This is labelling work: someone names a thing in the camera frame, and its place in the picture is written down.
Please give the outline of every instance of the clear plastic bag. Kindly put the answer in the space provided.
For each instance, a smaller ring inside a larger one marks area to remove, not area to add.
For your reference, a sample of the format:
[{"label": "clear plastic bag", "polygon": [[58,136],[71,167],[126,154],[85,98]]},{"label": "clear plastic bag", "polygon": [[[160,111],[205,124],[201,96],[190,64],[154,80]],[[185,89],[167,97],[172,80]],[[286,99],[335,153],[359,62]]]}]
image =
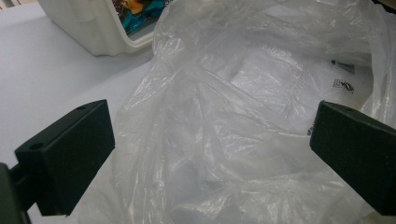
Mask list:
[{"label": "clear plastic bag", "polygon": [[318,102],[396,126],[395,17],[369,1],[175,1],[80,223],[390,223],[309,147]]}]

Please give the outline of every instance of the plastic bin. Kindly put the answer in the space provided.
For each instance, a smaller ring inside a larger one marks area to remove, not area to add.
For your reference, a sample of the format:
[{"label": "plastic bin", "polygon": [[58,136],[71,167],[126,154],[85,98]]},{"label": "plastic bin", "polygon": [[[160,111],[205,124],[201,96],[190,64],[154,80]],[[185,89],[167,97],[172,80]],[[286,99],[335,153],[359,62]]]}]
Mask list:
[{"label": "plastic bin", "polygon": [[93,55],[132,53],[152,41],[152,26],[129,37],[111,0],[38,0],[47,16]]}]

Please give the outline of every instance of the screw hole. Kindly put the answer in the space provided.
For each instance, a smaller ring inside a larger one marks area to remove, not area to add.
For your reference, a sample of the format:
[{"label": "screw hole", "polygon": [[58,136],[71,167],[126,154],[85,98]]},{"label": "screw hole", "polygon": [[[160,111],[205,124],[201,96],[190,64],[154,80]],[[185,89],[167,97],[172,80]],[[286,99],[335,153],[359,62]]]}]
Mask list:
[{"label": "screw hole", "polygon": [[42,144],[42,143],[36,143],[36,144],[34,144],[34,145],[31,145],[29,148],[31,149],[31,150],[38,150],[39,148],[41,148],[41,147],[43,147],[44,146],[44,144]]}]

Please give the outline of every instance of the colorful object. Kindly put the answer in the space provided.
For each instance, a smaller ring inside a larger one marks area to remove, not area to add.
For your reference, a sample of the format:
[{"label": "colorful object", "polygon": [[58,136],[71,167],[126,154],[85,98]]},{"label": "colorful object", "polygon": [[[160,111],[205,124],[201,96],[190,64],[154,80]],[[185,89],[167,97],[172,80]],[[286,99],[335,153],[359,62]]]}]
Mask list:
[{"label": "colorful object", "polygon": [[160,17],[172,0],[113,0],[122,27],[127,34],[141,27],[148,18]]}]

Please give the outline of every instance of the white table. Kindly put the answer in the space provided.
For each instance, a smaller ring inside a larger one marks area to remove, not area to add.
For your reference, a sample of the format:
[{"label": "white table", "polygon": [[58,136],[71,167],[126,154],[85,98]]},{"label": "white table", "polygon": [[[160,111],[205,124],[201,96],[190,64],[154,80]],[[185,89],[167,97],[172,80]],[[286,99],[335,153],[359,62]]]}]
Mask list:
[{"label": "white table", "polygon": [[[151,48],[95,57],[44,14],[38,3],[0,11],[0,162],[17,164],[14,150],[79,105],[107,99],[112,120],[149,69]],[[34,224],[76,223],[41,217]]]}]

